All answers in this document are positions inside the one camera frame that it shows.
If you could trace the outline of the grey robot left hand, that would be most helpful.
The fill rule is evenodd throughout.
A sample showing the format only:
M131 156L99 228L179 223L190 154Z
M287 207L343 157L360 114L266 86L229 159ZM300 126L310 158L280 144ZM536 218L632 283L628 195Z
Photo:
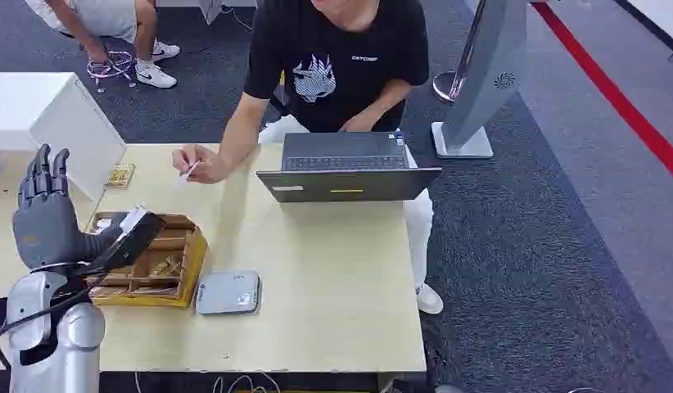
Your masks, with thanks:
M70 199L66 161L68 149L49 160L51 147L44 143L28 164L17 193L17 210L12 216L16 248L24 265L35 270L51 264L93 262L122 233L119 212L98 234L79 229Z

